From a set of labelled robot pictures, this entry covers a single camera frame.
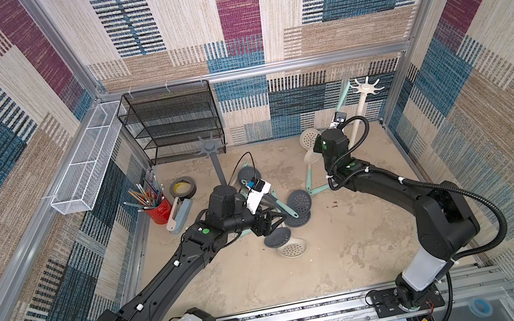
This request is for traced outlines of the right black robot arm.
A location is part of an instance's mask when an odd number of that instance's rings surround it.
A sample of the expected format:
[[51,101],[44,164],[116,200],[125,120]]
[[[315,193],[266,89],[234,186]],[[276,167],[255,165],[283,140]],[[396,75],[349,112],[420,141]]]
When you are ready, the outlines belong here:
[[332,190],[369,194],[415,217],[419,249],[395,280],[394,296],[404,311],[417,310],[437,278],[453,266],[454,255],[479,233],[478,220],[453,183],[410,185],[402,176],[352,157],[348,143],[341,129],[331,128],[318,134],[313,150],[323,157]]

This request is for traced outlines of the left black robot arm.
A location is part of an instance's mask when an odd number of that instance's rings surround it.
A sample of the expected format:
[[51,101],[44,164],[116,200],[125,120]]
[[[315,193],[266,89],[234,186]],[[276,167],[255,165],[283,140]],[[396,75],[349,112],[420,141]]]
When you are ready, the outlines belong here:
[[[254,179],[247,195],[235,187],[219,185],[209,198],[207,209],[181,237],[177,250],[159,273],[118,312],[105,310],[97,321],[162,321],[191,280],[208,266],[217,253],[231,244],[230,236],[246,230],[258,237],[269,236],[282,222],[275,208],[264,207],[262,198],[271,184]],[[189,309],[177,321],[215,321],[206,311]]]

